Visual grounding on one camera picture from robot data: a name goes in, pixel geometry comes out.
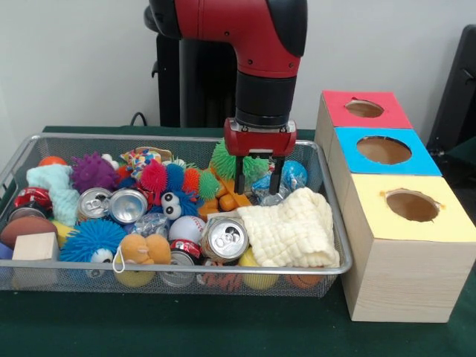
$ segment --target yellow box top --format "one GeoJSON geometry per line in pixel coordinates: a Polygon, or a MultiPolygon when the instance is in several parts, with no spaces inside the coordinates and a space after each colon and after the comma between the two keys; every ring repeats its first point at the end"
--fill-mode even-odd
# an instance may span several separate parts
{"type": "Polygon", "coordinates": [[[375,238],[476,242],[476,227],[444,178],[352,174],[352,179],[375,238]]]}

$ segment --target circular hole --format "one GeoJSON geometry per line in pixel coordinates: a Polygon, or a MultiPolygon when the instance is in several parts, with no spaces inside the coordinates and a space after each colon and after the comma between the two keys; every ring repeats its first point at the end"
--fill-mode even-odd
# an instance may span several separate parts
{"type": "Polygon", "coordinates": [[[368,136],[357,143],[357,150],[371,161],[394,165],[411,158],[411,150],[401,141],[385,136],[368,136]]]}
{"type": "Polygon", "coordinates": [[[387,194],[387,205],[409,221],[428,222],[438,216],[438,204],[416,191],[397,190],[387,194]]]}
{"type": "Polygon", "coordinates": [[[377,118],[383,114],[384,109],[368,100],[353,99],[345,106],[350,114],[361,118],[377,118]]]}

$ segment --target orange plush toy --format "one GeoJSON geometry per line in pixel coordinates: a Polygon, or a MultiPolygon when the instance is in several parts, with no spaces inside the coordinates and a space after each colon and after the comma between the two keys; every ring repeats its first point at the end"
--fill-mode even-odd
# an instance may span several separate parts
{"type": "Polygon", "coordinates": [[[169,242],[160,234],[147,238],[129,234],[122,239],[120,251],[128,264],[170,264],[172,259],[169,242]]]}

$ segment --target wooden block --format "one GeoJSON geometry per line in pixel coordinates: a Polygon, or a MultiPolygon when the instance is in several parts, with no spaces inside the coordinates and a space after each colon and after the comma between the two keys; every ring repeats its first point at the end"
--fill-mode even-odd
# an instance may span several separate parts
{"type": "Polygon", "coordinates": [[[60,250],[55,233],[17,236],[13,260],[56,260],[60,250]]]}

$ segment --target baseball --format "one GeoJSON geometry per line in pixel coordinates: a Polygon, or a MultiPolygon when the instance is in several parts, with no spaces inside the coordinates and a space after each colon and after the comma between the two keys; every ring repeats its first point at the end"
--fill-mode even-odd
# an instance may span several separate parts
{"type": "Polygon", "coordinates": [[[203,222],[199,217],[180,217],[172,224],[172,227],[170,227],[169,241],[172,242],[176,239],[185,239],[199,244],[204,227],[205,222],[203,222]]]}

